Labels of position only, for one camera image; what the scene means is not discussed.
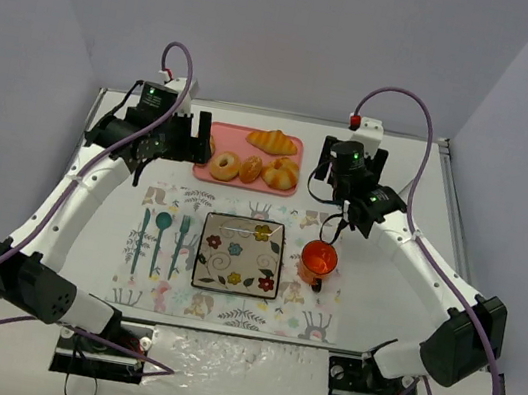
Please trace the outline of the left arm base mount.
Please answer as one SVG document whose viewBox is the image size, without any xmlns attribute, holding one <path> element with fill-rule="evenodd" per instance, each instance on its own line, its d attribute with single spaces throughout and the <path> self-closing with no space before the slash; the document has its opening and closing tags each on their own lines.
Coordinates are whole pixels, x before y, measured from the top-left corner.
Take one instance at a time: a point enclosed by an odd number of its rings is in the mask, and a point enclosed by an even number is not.
<svg viewBox="0 0 528 395">
<path fill-rule="evenodd" d="M 125 334 L 114 339 L 114 343 L 138 354 L 147 354 L 153 343 L 154 328 L 133 322 L 125 322 L 122 326 Z M 135 357 L 77 335 L 63 326 L 54 347 L 49 371 L 135 385 L 141 383 L 144 366 Z"/>
</svg>

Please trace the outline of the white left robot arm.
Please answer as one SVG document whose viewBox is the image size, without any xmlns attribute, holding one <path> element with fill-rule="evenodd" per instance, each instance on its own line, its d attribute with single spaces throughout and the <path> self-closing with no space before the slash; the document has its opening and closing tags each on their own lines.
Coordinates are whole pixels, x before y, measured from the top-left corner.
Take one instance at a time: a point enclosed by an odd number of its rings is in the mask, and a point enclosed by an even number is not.
<svg viewBox="0 0 528 395">
<path fill-rule="evenodd" d="M 110 110 L 85 133 L 69 172 L 31 218 L 0 241 L 0 298 L 47 324 L 110 338 L 121 312 L 79 289 L 60 270 L 87 222 L 127 179 L 139 181 L 157 159 L 202 164 L 210 151 L 212 115 L 177 104 L 179 90 L 141 83 L 125 116 Z"/>
</svg>

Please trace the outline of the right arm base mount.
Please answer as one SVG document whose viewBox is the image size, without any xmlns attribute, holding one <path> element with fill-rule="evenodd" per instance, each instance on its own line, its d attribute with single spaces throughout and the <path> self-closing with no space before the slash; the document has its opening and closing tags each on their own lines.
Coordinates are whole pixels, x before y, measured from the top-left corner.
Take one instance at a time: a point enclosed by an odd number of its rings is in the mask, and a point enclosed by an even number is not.
<svg viewBox="0 0 528 395">
<path fill-rule="evenodd" d="M 327 395 L 399 395 L 406 388 L 400 379 L 384 379 L 370 360 L 354 354 L 330 352 Z M 406 395 L 418 395 L 415 388 Z"/>
</svg>

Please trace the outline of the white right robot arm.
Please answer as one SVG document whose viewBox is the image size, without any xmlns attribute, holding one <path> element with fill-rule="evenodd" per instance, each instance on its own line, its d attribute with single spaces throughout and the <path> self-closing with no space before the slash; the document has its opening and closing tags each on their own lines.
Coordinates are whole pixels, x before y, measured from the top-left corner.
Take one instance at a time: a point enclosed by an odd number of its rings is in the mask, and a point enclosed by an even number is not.
<svg viewBox="0 0 528 395">
<path fill-rule="evenodd" d="M 379 183 L 387 159 L 364 156 L 363 145 L 333 136 L 324 140 L 315 179 L 332 186 L 341 228 L 358 230 L 389 258 L 420 299 L 433 332 L 425 341 L 384 343 L 371 350 L 383 378 L 427 376 L 450 387 L 498 359 L 507 308 L 458 276 L 419 231 L 410 228 L 407 204 Z"/>
</svg>

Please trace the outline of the sesame bread roll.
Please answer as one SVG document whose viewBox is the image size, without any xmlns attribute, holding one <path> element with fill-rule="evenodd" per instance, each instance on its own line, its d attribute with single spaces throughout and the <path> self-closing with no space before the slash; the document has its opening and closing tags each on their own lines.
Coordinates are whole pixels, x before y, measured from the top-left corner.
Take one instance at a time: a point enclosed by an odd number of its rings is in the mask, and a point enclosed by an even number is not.
<svg viewBox="0 0 528 395">
<path fill-rule="evenodd" d="M 260 156 L 252 155 L 246 158 L 239 168 L 239 180 L 241 183 L 250 184 L 261 174 L 263 170 L 263 161 Z"/>
</svg>

